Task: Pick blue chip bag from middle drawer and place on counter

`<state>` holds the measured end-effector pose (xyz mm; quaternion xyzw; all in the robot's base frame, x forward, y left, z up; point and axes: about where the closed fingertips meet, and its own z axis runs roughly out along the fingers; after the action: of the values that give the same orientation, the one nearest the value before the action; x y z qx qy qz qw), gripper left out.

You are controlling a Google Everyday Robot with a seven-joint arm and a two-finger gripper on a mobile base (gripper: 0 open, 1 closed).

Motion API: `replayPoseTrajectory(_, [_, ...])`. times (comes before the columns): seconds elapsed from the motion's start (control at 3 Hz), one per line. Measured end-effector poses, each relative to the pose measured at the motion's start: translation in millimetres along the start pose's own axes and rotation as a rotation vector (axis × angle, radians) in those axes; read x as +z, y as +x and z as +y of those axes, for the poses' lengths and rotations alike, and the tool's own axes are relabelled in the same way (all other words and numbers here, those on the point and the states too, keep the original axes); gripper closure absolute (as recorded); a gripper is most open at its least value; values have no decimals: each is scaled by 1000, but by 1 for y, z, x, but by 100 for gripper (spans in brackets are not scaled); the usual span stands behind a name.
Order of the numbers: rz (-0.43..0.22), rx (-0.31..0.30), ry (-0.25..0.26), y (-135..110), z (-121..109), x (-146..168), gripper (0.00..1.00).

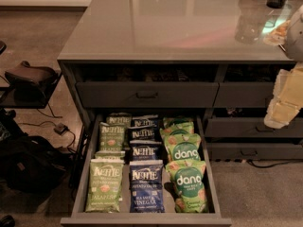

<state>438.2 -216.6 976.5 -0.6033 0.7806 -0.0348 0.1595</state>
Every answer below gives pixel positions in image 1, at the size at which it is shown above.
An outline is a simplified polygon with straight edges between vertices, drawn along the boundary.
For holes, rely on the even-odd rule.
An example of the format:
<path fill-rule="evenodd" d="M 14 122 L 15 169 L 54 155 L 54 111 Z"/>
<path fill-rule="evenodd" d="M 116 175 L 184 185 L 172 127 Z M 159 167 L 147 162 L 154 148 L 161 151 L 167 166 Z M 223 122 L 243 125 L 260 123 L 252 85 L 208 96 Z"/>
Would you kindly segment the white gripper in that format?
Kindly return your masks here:
<path fill-rule="evenodd" d="M 281 69 L 276 77 L 264 124 L 273 129 L 288 126 L 303 108 L 303 63 L 290 71 Z"/>

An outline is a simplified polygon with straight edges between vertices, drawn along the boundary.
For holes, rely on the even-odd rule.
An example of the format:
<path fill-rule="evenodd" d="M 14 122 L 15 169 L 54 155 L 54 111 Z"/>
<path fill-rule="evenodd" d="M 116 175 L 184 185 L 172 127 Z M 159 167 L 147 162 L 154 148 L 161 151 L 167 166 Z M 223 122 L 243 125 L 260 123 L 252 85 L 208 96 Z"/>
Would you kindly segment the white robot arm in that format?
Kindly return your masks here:
<path fill-rule="evenodd" d="M 303 108 L 303 6 L 290 20 L 282 23 L 263 41 L 279 46 L 296 65 L 290 71 L 281 69 L 277 76 L 264 124 L 273 129 L 287 126 Z"/>

